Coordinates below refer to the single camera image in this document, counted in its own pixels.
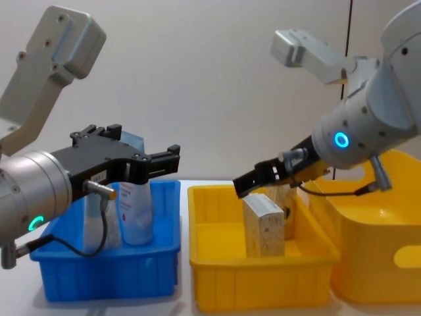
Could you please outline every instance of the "white wall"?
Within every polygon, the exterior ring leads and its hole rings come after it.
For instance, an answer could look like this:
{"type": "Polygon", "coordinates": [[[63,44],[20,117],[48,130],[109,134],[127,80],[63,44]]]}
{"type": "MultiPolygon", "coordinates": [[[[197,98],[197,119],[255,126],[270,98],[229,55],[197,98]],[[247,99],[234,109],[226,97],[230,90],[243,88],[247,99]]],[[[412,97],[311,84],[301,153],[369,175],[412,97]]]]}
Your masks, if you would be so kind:
{"type": "Polygon", "coordinates": [[[275,29],[302,28],[343,51],[348,0],[2,0],[0,90],[52,4],[89,12],[108,38],[31,149],[60,149],[70,132],[117,122],[144,136],[148,152],[179,143],[177,177],[233,178],[308,136],[338,104],[339,86],[282,67],[270,46],[275,29]]]}
{"type": "MultiPolygon", "coordinates": [[[[414,2],[414,0],[354,0],[349,54],[382,56],[380,36],[384,27],[397,13],[414,2]]],[[[421,137],[403,144],[399,149],[421,159],[421,137]]]]}

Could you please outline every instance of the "white table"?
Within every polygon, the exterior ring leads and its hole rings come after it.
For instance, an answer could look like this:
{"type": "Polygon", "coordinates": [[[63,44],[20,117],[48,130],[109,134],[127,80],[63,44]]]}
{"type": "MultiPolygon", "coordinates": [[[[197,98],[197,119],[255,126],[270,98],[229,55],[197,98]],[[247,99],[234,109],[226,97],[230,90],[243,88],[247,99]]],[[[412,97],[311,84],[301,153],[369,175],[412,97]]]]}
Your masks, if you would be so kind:
{"type": "MultiPolygon", "coordinates": [[[[48,303],[45,300],[39,265],[30,261],[29,256],[18,260],[18,265],[10,271],[0,269],[0,315],[4,316],[177,316],[202,315],[191,297],[191,271],[189,265],[189,227],[187,188],[207,184],[230,184],[228,181],[181,181],[180,215],[182,216],[182,250],[180,252],[179,285],[176,293],[169,298],[100,300],[74,303],[48,303]]],[[[42,228],[17,240],[17,244],[37,238],[42,228]]],[[[342,302],[332,295],[330,304],[316,309],[268,309],[264,311],[233,312],[238,315],[288,315],[288,316],[359,316],[421,315],[421,305],[405,306],[364,306],[342,302]]]]}

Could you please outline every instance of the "yellow plastic bin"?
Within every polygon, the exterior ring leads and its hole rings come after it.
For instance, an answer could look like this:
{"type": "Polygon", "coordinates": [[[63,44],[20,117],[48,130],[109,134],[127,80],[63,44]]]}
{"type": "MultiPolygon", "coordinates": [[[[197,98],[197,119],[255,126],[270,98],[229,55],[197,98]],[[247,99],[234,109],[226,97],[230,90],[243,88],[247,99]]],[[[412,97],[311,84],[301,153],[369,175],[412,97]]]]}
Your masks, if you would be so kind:
{"type": "Polygon", "coordinates": [[[339,253],[301,200],[285,256],[245,254],[243,208],[233,186],[188,191],[190,265],[203,311],[324,305],[339,253]]]}
{"type": "MultiPolygon", "coordinates": [[[[359,303],[421,302],[421,162],[390,151],[382,155],[393,189],[361,197],[310,196],[310,210],[341,253],[332,288],[359,303]]],[[[359,181],[319,179],[320,192],[355,190],[373,181],[369,163],[359,181]]]]}

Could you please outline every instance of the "blue plastic bin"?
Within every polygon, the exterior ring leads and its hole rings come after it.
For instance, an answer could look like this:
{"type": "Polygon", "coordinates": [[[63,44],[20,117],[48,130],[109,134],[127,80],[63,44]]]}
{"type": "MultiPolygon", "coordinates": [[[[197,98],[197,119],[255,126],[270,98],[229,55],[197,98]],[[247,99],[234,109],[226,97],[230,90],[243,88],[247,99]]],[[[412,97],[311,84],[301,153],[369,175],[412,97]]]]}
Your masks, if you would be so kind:
{"type": "MultiPolygon", "coordinates": [[[[177,285],[180,250],[180,182],[151,181],[154,239],[144,246],[123,242],[120,249],[83,258],[57,242],[31,253],[39,261],[50,302],[169,296],[177,285]]],[[[54,234],[82,249],[84,199],[52,221],[43,236],[54,234]]]]}

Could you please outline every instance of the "white bottle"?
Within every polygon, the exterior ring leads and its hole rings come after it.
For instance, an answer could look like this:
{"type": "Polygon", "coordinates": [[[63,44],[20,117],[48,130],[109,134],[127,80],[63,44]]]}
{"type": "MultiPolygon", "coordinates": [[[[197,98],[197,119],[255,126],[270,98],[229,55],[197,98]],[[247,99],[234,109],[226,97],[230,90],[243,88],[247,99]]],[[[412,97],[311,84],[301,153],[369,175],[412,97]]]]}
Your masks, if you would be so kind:
{"type": "MultiPolygon", "coordinates": [[[[84,251],[87,252],[95,251],[103,237],[103,221],[99,209],[100,201],[101,196],[99,194],[91,193],[85,197],[84,251]]],[[[107,219],[108,232],[104,249],[120,248],[122,242],[115,200],[108,202],[105,218],[107,219]]]]}
{"type": "Polygon", "coordinates": [[[120,216],[123,239],[131,245],[144,245],[153,239],[153,210],[149,182],[120,183],[120,216]]]}

